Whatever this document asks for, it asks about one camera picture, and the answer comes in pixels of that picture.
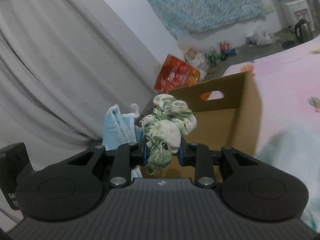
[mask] green and white fabric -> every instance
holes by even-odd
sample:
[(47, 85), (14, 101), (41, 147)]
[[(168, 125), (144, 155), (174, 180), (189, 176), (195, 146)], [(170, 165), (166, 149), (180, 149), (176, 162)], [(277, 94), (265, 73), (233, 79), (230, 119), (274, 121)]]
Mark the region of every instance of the green and white fabric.
[(153, 103), (157, 108), (142, 119), (141, 126), (149, 139), (147, 171), (156, 175), (169, 165), (171, 155), (179, 151), (181, 136), (192, 132), (197, 121), (188, 105), (171, 95), (158, 95)]

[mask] floor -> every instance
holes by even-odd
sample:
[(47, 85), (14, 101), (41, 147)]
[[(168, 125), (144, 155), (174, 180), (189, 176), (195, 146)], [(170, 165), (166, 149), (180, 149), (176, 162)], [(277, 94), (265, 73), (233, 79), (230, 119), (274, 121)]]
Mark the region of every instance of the floor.
[[(314, 37), (320, 33), (319, 30), (315, 31)], [(243, 62), (251, 62), (258, 58), (266, 57), (269, 55), (276, 54), (278, 52), (284, 51), (282, 48), (282, 43), (288, 40), (295, 40), (295, 35), (288, 32), (287, 30), (282, 30), (277, 33), (279, 40), (272, 45), (258, 46), (254, 45), (244, 45), (237, 48), (237, 55), (233, 57), (228, 57), (226, 61), (218, 62), (214, 69), (209, 69), (205, 80), (221, 77), (228, 67), (231, 65), (236, 65)]]

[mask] metal bolt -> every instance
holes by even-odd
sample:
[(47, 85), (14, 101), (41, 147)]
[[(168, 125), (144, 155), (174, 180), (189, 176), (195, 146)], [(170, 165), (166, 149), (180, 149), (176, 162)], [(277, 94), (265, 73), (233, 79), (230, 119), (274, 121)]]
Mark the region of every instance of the metal bolt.
[(110, 182), (113, 184), (113, 185), (122, 185), (126, 182), (127, 180), (123, 177), (113, 177)]
[(213, 178), (209, 178), (209, 177), (202, 177), (199, 180), (199, 183), (204, 185), (204, 186), (208, 186), (214, 183), (214, 179)]

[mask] cardboard box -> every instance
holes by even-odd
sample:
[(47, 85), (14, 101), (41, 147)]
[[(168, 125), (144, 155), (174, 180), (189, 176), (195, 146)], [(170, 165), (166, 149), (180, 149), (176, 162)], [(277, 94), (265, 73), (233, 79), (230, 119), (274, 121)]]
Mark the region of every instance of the cardboard box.
[[(203, 93), (212, 91), (220, 91), (223, 98), (201, 99)], [(249, 155), (255, 153), (262, 107), (258, 89), (249, 72), (178, 88), (170, 93), (185, 101), (197, 119), (197, 128), (185, 137), (188, 143), (202, 143), (211, 150), (232, 146)], [(172, 157), (170, 165), (157, 176), (148, 175), (144, 167), (141, 172), (145, 178), (194, 177), (194, 168), (181, 167), (177, 157)]]

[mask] snack bag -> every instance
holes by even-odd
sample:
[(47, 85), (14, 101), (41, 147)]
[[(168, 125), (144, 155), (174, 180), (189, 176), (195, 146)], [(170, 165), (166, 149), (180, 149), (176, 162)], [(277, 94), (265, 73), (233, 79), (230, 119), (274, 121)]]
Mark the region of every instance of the snack bag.
[(155, 90), (166, 93), (171, 89), (199, 82), (200, 72), (188, 63), (168, 55), (155, 84)]

